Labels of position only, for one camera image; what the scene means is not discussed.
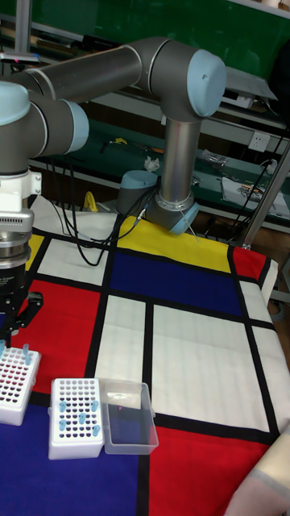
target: yellow object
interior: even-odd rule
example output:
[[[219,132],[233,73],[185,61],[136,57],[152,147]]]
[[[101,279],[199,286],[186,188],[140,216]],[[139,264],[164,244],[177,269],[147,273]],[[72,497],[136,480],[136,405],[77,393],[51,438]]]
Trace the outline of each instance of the yellow object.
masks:
[[[135,217],[128,217],[121,226],[120,236],[129,231],[134,222]],[[185,264],[230,273],[227,260],[228,246],[225,243],[200,237],[198,237],[197,242],[192,235],[186,233],[174,235],[146,220],[140,220],[128,236],[119,240],[118,247],[157,256],[166,256]]]
[[[98,211],[92,192],[85,194],[84,208],[89,208],[91,211]]]
[[[33,260],[35,259],[43,241],[44,238],[40,235],[32,235],[31,239],[29,240],[29,245],[31,247],[31,257],[25,264],[27,271],[29,271],[30,267],[32,266]]]
[[[126,144],[126,145],[128,145],[128,143],[126,142],[126,140],[125,140],[125,139],[123,139],[123,138],[115,138],[113,143],[114,143],[114,144]]]

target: red fabric square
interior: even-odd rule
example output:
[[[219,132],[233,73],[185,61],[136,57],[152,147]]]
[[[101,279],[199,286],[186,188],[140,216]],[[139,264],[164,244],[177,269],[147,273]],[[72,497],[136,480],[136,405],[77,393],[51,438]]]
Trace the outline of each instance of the red fabric square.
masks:
[[[222,516],[268,446],[158,428],[150,457],[149,516]]]
[[[55,378],[84,376],[100,294],[37,280],[30,291],[41,292],[44,304],[12,346],[41,353],[33,390],[50,393]]]
[[[234,248],[233,258],[239,276],[253,277],[258,281],[266,262],[266,256],[255,251]]]

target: clear plastic box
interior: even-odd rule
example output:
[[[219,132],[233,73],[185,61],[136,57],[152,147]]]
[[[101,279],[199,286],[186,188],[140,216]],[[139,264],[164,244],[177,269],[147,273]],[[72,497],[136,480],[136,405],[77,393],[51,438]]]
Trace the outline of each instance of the clear plastic box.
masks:
[[[159,445],[145,383],[100,380],[105,451],[149,455]]]

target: green wall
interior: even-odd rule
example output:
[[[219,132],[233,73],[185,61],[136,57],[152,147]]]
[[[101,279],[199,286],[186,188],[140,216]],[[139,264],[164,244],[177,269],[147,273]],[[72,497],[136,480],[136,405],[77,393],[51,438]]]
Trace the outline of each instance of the green wall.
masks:
[[[15,15],[15,5],[0,0],[0,13]],[[290,19],[227,0],[34,0],[32,19],[120,43],[169,36],[265,78],[290,39]]]

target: white fabric square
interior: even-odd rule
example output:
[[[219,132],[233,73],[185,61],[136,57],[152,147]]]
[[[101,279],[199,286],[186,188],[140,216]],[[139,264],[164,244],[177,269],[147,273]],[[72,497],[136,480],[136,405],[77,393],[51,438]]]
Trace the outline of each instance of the white fabric square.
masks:
[[[266,323],[271,323],[271,316],[267,310],[264,298],[261,296],[259,286],[255,283],[250,283],[249,281],[240,281],[240,285],[245,298],[246,309],[249,317]]]
[[[275,281],[277,278],[277,274],[278,274],[278,264],[276,261],[271,260],[271,265],[270,265],[270,268],[268,270],[268,273],[266,275],[266,278],[265,278],[265,281],[264,281],[263,287],[262,287],[262,295],[263,295],[263,298],[264,298],[266,304],[269,303],[269,299],[270,299],[271,292],[273,290],[273,287],[274,287],[274,284],[275,284]]]
[[[99,249],[84,249],[89,261],[95,263],[100,255]],[[97,267],[87,265],[76,244],[62,240],[52,240],[39,267],[40,274],[63,277],[93,285],[102,285],[108,251],[105,251]]]
[[[96,378],[142,381],[145,303],[109,296]]]
[[[278,335],[265,328],[253,328],[255,340],[280,432],[290,423],[290,373]]]
[[[269,431],[243,324],[155,306],[152,406],[161,414]]]
[[[35,214],[33,227],[42,231],[47,231],[48,233],[63,235],[60,218],[56,213],[57,210],[64,225],[64,232],[67,233],[61,208],[57,208],[57,206],[53,207],[53,205],[47,201],[47,199],[38,196],[34,201],[31,209]],[[68,216],[69,222],[73,223],[72,212],[70,210],[66,210],[66,214]],[[80,233],[84,233],[84,235],[87,235],[93,239],[105,239],[112,231],[117,215],[109,213],[77,211],[76,217],[77,230]]]

